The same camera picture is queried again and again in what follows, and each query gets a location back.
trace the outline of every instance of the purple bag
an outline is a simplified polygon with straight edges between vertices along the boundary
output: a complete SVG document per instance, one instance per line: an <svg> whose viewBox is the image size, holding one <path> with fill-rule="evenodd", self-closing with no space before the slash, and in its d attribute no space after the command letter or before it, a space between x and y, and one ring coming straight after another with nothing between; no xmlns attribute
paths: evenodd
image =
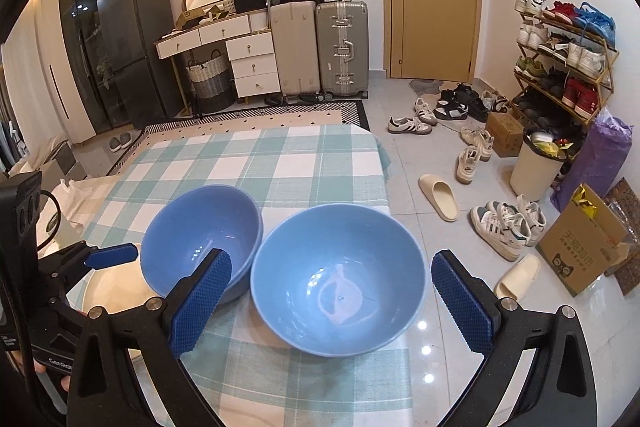
<svg viewBox="0 0 640 427"><path fill-rule="evenodd" d="M603 198L613 184L632 145L634 126L611 116L604 107L596 117L569 174L551 196L562 212L578 185L585 183Z"/></svg>

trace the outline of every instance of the bowl rim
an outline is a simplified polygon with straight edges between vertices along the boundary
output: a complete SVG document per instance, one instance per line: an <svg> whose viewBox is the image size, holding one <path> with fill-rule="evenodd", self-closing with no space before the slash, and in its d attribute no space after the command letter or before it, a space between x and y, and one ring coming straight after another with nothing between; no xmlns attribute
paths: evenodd
<svg viewBox="0 0 640 427"><path fill-rule="evenodd" d="M242 264L242 266L238 269L238 272L236 272L236 275L234 277L231 277L229 283L226 285L226 289L225 289L225 292L226 292L232 286L234 286L236 283L238 283L239 280L242 279L242 277L246 276L246 273L253 266L255 255L258 253L258 249L260 248L260 245L262 244L262 241L264 239L264 223L263 223L263 220L262 220L262 211L261 211L260 207L258 206L258 203L254 200L254 198L251 197L251 195L246 190L242 190L242 188L238 188L235 185L225 185L225 184L222 184L222 183L210 183L210 184L207 184L207 185L203 185L202 187L192 188L188 192L185 192L184 194L182 194L182 195L178 196L177 198L175 198L175 200L169 201L165 206L162 207L162 209L151 220L151 223L149 223L149 226L146 227L145 234L142 237L141 245L143 245L144 242L145 242L146 232L148 232L148 230L151 228L151 226L153 225L155 220L158 219L162 215L162 213L164 213L164 211L167 209L167 207L169 207L169 205L171 205L172 203L175 203L175 201L181 200L182 198L184 198L186 196L189 196L192 192L209 190L211 187L214 187L214 188L215 187L231 188L231 189L235 190L236 192L239 192L240 194L245 196L248 201L250 201L253 204L255 212L256 212L257 217L258 217L258 230L257 230L257 233L256 233L254 245L252 246L252 249L251 249L251 252L249 253L249 256L247 256L246 260L244 261L244 264ZM148 248L146 248L146 249L145 248L141 248L140 249L140 267L141 268L142 268L142 262L143 262L143 256L144 256L145 250L148 250ZM153 291L157 292L159 296L165 298L167 295L169 295L169 293L171 293L171 290L169 290L169 293L164 295L163 294L164 292L161 292L157 288L155 288L154 285L151 284L151 281L149 281L146 278L144 270L142 271L142 275L145 277L146 283L151 287L151 289Z"/></svg>
<svg viewBox="0 0 640 427"><path fill-rule="evenodd" d="M405 227L402 223L400 223L400 221L398 221L395 217L393 217L391 214L387 214L386 212L383 212L382 210L378 210L377 208L373 207L373 206L366 206L364 204L357 204L357 203L324 203L324 204L317 204L316 206L310 206L308 208L304 208L302 210L300 210L299 212L296 212L295 214L293 214L292 216L287 217L286 219L284 219L282 222L280 222L276 227L274 227L273 230L271 230L271 232L267 235L267 237L264 238L264 240L262 241L260 247L258 248L257 253L255 254L255 258L254 258L254 265L255 262L258 260L258 258L260 257L260 252L262 251L262 247L263 245L265 245L268 240L270 239L271 235L273 233L276 232L276 230L278 230L280 227L284 226L284 224L289 221L290 219L293 220L293 218L295 218L296 216L299 216L300 214L303 214L304 212L310 211L310 210L314 210L316 208L322 208L325 206L356 206L358 208L364 208L366 210L370 210L373 213L377 213L380 214L384 217L388 217L390 218L393 222L395 222L396 224L398 224L407 234L408 236L411 238L411 240L414 242L414 245L416 246L417 250L420 252L420 261L422 263L422 266L424 268L424 284L422 285L422 295L420 296L420 299L418 301L418 305L416 306L415 312L412 314L411 318L407 321L407 324L404 325L398 332L396 332L395 334L393 334L393 336L388 340L388 341L384 341L382 343L378 343L373 347L367 348L363 351L354 351L353 353L340 353L340 354L335 354L335 353L323 353L321 351L314 351L313 349L307 349L306 347L302 347L300 346L300 344L295 343L295 342L291 342L288 339L285 339L281 334L279 334L272 326L270 321L268 321L265 317L264 317L264 313L262 312L262 309L260 308L260 302L258 302L258 299L255 298L255 269L252 267L251 270L251 277L250 277L250 289L251 289L251 296L252 296L252 300L254 302L255 308L258 310L258 313L260 315L260 318L264 321L264 323L269 327L269 329L271 331L273 331L274 334L276 334L276 336L278 338L280 338L282 341L284 341L284 343L286 343L289 346L295 347L296 349L299 349L300 351L303 351L305 353L309 353L310 355L316 355L318 357L327 357L327 358L332 358L332 359L346 359L348 357L356 357L358 355L364 355L366 353L371 353L372 351L376 351L377 349L380 349L381 347L387 346L388 344L392 343L394 340L396 340L400 335L402 335L406 330L408 330L409 326L411 326L411 324L414 323L415 321L415 317L418 316L418 313L420 312L420 310L422 309L422 305L424 304L424 299L426 297L426 293L427 293L427 281L428 281L428 277L427 277L427 263L425 261L425 252L423 252L423 248L420 247L420 244L418 244L418 242L415 240L414 234L412 234L411 232L409 232L409 230L407 229L407 227Z"/></svg>

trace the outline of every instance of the trash can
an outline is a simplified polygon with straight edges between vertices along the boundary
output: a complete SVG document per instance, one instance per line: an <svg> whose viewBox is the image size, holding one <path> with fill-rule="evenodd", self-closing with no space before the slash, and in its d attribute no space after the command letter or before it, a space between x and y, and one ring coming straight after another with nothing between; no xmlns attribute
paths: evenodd
<svg viewBox="0 0 640 427"><path fill-rule="evenodd" d="M529 201L539 201L560 172L564 163L562 158L553 158L533 145L530 136L525 134L518 155L518 161L511 173L511 188Z"/></svg>

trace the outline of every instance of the blue sneaker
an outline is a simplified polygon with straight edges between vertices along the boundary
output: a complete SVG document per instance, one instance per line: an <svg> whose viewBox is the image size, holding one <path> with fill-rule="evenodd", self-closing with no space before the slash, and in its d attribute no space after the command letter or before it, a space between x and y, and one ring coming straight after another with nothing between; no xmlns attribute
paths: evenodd
<svg viewBox="0 0 640 427"><path fill-rule="evenodd" d="M588 2L583 2L580 8L575 9L577 18L574 24L596 35L601 36L611 47L616 47L616 22L611 17L604 15Z"/></svg>

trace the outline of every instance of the screw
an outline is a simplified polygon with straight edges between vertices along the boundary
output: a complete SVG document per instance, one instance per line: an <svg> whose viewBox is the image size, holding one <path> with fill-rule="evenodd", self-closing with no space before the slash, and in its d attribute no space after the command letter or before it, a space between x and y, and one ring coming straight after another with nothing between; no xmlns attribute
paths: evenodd
<svg viewBox="0 0 640 427"><path fill-rule="evenodd" d="M562 315L568 319L575 317L575 310L571 306L562 306Z"/></svg>
<svg viewBox="0 0 640 427"><path fill-rule="evenodd" d="M514 301L511 297L507 297L506 299L502 299L500 301L501 306L510 312L514 311L518 307L518 303Z"/></svg>
<svg viewBox="0 0 640 427"><path fill-rule="evenodd" d="M102 306L94 306L89 310L89 313L87 313L90 319L97 319L100 315L102 315Z"/></svg>
<svg viewBox="0 0 640 427"><path fill-rule="evenodd" d="M149 311L155 311L160 309L160 306L162 306L162 298L160 297L151 297L146 303L145 303L146 309Z"/></svg>

